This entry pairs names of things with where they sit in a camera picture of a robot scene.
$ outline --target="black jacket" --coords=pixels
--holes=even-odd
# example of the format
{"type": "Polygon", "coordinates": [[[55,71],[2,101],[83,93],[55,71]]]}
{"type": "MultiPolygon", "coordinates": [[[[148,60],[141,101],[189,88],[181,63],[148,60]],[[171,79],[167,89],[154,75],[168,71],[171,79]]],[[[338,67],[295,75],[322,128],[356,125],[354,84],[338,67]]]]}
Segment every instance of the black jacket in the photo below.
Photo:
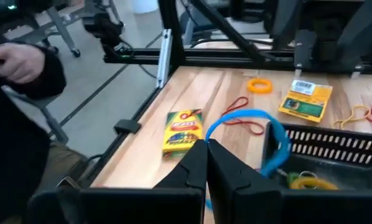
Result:
{"type": "Polygon", "coordinates": [[[0,78],[0,222],[24,213],[39,185],[50,147],[47,133],[16,107],[1,86],[38,99],[60,94],[66,85],[59,59],[41,50],[46,55],[45,67],[36,80],[17,85],[0,78]]]}

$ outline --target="yellow rubber band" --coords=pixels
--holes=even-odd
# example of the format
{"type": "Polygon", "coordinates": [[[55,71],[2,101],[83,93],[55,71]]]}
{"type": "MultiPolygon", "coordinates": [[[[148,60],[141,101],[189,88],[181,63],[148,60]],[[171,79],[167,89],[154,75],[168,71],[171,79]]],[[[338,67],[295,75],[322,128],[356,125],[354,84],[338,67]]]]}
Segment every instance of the yellow rubber band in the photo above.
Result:
{"type": "Polygon", "coordinates": [[[365,120],[369,115],[371,114],[371,110],[365,106],[365,105],[356,105],[352,108],[351,110],[351,115],[349,116],[349,118],[345,119],[345,120],[338,120],[338,121],[334,121],[334,123],[332,124],[332,128],[335,128],[336,124],[338,123],[341,123],[340,125],[340,128],[341,130],[345,130],[345,127],[344,125],[348,122],[355,122],[355,121],[363,121],[365,120]],[[361,118],[355,118],[355,110],[358,109],[358,108],[363,108],[363,109],[366,109],[366,113],[363,117],[361,118]]]}
{"type": "Polygon", "coordinates": [[[270,93],[272,88],[272,82],[263,78],[253,78],[247,83],[247,89],[252,93],[270,93]],[[256,88],[256,84],[263,84],[265,87],[256,88]]]}
{"type": "Polygon", "coordinates": [[[291,183],[290,189],[304,189],[304,186],[318,187],[325,190],[338,190],[338,187],[330,182],[315,177],[300,177],[291,183]]]}

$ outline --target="sleeve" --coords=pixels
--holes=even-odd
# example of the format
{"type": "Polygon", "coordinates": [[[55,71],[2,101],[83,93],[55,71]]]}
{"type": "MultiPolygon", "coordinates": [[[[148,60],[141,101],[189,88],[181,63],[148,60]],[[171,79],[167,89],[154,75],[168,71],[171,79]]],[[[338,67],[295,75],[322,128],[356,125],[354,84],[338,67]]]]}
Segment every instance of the sleeve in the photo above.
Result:
{"type": "Polygon", "coordinates": [[[45,66],[40,76],[34,81],[22,85],[6,80],[3,80],[2,84],[8,85],[16,92],[25,94],[35,100],[61,94],[66,86],[62,63],[48,49],[39,46],[34,47],[37,47],[45,54],[45,66]]]}

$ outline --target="green light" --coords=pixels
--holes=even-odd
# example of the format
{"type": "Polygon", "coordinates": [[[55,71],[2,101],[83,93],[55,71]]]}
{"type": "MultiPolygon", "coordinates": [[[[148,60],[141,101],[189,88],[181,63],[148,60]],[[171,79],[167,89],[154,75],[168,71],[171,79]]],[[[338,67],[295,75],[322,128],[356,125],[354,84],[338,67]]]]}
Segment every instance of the green light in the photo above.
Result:
{"type": "Polygon", "coordinates": [[[11,6],[8,6],[7,8],[10,9],[10,10],[13,10],[13,9],[17,9],[17,6],[16,5],[11,5],[11,6]]]}

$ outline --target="person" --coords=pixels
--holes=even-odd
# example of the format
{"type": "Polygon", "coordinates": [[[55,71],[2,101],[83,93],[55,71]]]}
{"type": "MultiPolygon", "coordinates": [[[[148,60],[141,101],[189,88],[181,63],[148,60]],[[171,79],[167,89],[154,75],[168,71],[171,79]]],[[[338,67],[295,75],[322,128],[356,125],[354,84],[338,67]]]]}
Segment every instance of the person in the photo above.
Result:
{"type": "Polygon", "coordinates": [[[60,94],[66,81],[60,60],[47,49],[0,45],[0,223],[20,224],[31,196],[58,183],[83,156],[52,142],[8,98],[3,85],[38,100],[60,94]]]}

